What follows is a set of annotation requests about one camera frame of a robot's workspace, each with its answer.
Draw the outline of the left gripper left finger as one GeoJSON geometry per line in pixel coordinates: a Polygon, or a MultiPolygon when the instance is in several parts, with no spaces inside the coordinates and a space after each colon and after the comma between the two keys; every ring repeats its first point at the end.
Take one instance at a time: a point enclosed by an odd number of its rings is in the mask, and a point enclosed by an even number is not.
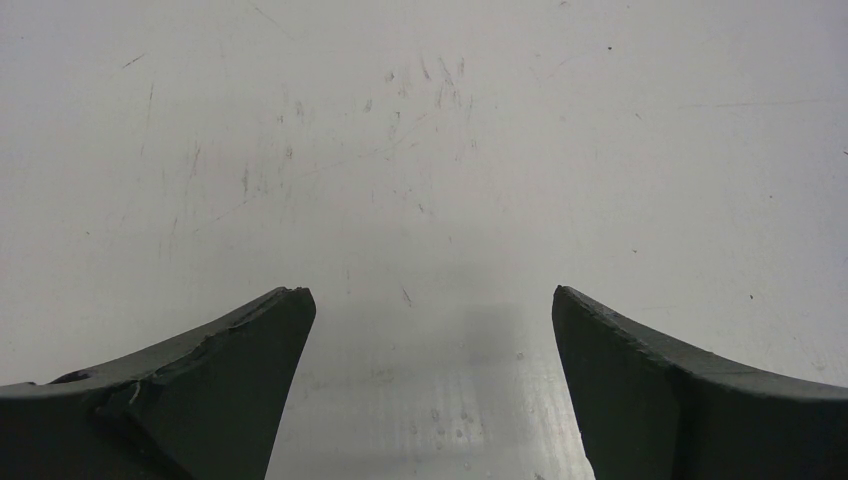
{"type": "Polygon", "coordinates": [[[56,380],[1,389],[5,479],[262,479],[316,316],[306,288],[56,380]]]}

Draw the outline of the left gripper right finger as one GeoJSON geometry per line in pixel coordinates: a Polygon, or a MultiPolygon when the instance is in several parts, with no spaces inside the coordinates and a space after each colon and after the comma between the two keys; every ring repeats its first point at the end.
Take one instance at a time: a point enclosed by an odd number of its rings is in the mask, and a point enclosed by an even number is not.
{"type": "Polygon", "coordinates": [[[552,324],[599,479],[843,479],[847,391],[744,365],[558,287],[552,324]]]}

